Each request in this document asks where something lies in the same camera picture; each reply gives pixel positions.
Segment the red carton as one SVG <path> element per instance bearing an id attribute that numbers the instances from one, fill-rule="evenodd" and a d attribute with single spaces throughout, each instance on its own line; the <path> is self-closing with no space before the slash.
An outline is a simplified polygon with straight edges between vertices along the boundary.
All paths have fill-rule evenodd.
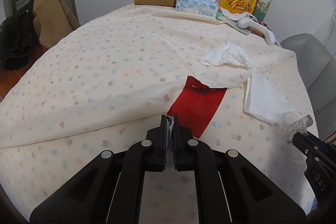
<path id="1" fill-rule="evenodd" d="M 226 91 L 227 88 L 210 88 L 189 76 L 167 115 L 172 117 L 176 114 L 179 124 L 189 128 L 193 137 L 199 139 L 217 112 Z"/>

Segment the printed paper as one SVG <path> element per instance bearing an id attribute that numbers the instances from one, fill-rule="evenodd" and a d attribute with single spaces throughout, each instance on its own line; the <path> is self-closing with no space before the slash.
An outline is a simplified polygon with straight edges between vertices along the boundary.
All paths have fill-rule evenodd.
<path id="1" fill-rule="evenodd" d="M 313 125 L 313 119 L 310 116 L 310 114 L 288 125 L 285 134 L 286 142 L 289 144 L 292 143 L 294 135 L 298 132 L 302 134 L 307 134 L 307 128 L 312 125 Z"/>

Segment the white tissue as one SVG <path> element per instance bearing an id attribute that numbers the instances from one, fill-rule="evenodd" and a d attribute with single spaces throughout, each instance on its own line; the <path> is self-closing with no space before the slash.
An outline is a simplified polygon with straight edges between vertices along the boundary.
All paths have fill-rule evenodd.
<path id="1" fill-rule="evenodd" d="M 252 68 L 253 63 L 242 47 L 232 43 L 224 43 L 215 48 L 205 57 L 200 59 L 200 63 L 206 67 L 219 67 L 222 65 L 232 65 L 242 68 Z"/>
<path id="2" fill-rule="evenodd" d="M 247 80 L 244 112 L 270 125 L 280 125 L 284 116 L 295 112 L 287 98 L 256 70 Z"/>

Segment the floral cream tablecloth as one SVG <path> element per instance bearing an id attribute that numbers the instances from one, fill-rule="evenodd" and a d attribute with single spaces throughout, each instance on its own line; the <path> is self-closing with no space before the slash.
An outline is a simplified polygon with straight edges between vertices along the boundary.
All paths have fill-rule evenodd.
<path id="1" fill-rule="evenodd" d="M 244 112 L 248 69 L 201 64 L 226 43 L 240 46 L 294 107 L 282 125 Z M 134 5 L 60 40 L 1 102 L 1 186 L 19 213 L 29 219 L 101 151 L 124 151 L 142 140 L 188 76 L 227 88 L 201 140 L 218 151 L 238 150 L 308 213 L 314 193 L 303 174 L 305 158 L 285 137 L 287 125 L 313 114 L 294 52 L 213 18 Z"/>

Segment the grey upholstered chair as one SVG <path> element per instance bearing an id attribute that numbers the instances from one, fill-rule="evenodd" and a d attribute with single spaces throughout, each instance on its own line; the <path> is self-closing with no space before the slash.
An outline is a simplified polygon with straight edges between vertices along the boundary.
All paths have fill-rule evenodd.
<path id="1" fill-rule="evenodd" d="M 335 133 L 335 59 L 311 34 L 291 36 L 283 40 L 281 46 L 296 54 L 319 138 L 326 140 Z"/>

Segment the white game controller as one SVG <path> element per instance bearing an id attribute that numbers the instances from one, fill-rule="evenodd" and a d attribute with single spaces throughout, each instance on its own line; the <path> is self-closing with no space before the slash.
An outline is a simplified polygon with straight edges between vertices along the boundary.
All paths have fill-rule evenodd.
<path id="1" fill-rule="evenodd" d="M 268 28 L 266 28 L 264 25 L 260 24 L 257 21 L 254 21 L 251 18 L 243 17 L 238 20 L 238 28 L 240 29 L 247 29 L 252 28 L 254 30 L 257 30 L 261 32 L 264 35 L 265 41 L 269 46 L 275 45 L 276 38 L 272 31 L 270 31 Z"/>

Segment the blue tissue box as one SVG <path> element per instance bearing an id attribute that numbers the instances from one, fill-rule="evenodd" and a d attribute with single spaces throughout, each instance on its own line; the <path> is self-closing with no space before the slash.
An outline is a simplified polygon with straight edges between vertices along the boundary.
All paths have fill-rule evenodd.
<path id="1" fill-rule="evenodd" d="M 215 18 L 219 8 L 219 0 L 177 0 L 175 9 L 197 15 Z"/>

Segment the brown jacket on chair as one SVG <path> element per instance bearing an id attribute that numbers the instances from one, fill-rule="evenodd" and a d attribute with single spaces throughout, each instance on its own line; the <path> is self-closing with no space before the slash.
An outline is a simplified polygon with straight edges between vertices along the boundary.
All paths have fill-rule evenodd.
<path id="1" fill-rule="evenodd" d="M 33 15 L 39 44 L 47 49 L 80 27 L 64 0 L 34 0 Z"/>

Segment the black garment on chair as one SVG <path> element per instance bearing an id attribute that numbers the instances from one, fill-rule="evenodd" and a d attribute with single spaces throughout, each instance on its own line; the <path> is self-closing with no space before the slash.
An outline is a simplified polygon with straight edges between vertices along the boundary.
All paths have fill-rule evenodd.
<path id="1" fill-rule="evenodd" d="M 34 29 L 34 0 L 30 0 L 1 24 L 1 66 L 17 71 L 29 63 L 39 39 Z"/>

